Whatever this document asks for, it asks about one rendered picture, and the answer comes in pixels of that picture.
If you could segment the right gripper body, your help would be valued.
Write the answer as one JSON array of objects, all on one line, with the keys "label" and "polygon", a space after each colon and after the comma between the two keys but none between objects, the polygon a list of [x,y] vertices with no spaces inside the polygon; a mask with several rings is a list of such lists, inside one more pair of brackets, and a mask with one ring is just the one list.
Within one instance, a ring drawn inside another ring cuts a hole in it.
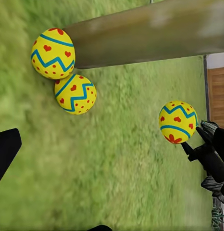
[{"label": "right gripper body", "polygon": [[216,150],[211,145],[205,144],[195,149],[193,153],[194,155],[189,156],[188,159],[190,161],[198,159],[208,173],[216,172],[224,166],[224,162],[221,160],[221,158],[216,153]]}]

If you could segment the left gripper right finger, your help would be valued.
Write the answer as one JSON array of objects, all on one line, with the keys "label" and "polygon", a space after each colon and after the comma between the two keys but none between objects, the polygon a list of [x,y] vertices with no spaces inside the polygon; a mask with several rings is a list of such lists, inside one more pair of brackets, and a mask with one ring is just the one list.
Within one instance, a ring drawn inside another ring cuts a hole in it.
[{"label": "left gripper right finger", "polygon": [[224,162],[224,129],[219,127],[216,128],[216,131],[213,136],[212,145],[216,150],[216,153]]}]

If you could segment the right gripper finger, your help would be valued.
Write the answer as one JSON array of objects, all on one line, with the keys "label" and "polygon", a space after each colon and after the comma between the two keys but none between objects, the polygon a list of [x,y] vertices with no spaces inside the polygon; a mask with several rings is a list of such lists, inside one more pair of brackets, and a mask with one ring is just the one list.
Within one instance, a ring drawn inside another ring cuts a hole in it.
[{"label": "right gripper finger", "polygon": [[205,140],[205,144],[206,145],[212,145],[212,140],[213,138],[204,130],[202,130],[200,127],[197,127],[196,130],[198,131],[198,133],[201,135],[201,137]]},{"label": "right gripper finger", "polygon": [[187,155],[189,155],[189,156],[193,156],[194,155],[193,148],[191,148],[190,145],[186,141],[183,142],[183,143],[181,143],[181,144],[182,144],[182,146],[183,146],[183,148],[184,148],[184,150],[185,150],[185,152],[186,152]]}]

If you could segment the easter egg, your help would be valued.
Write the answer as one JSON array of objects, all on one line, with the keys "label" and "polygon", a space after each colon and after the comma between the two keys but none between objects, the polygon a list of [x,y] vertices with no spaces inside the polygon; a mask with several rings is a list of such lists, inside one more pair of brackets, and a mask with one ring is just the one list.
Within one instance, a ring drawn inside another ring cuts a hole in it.
[{"label": "easter egg", "polygon": [[172,101],[161,109],[159,124],[163,136],[169,142],[181,144],[196,131],[198,116],[190,104],[182,101]]},{"label": "easter egg", "polygon": [[75,65],[75,49],[70,37],[60,28],[42,32],[33,45],[31,62],[44,77],[68,76]]},{"label": "easter egg", "polygon": [[89,79],[71,73],[56,80],[54,91],[59,105],[73,115],[87,112],[97,97],[97,90]]}]

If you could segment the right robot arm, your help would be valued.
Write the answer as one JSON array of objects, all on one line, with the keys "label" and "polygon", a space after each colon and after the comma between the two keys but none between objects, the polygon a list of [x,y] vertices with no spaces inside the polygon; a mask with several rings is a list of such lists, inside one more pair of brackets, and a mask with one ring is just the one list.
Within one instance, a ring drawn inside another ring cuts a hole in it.
[{"label": "right robot arm", "polygon": [[[186,141],[181,143],[186,154],[189,155],[188,159],[190,161],[198,159],[217,183],[224,182],[224,162],[212,145],[213,138],[200,127],[197,127],[196,130],[205,140],[205,145],[193,150]],[[221,193],[224,195],[224,185],[221,188]]]}]

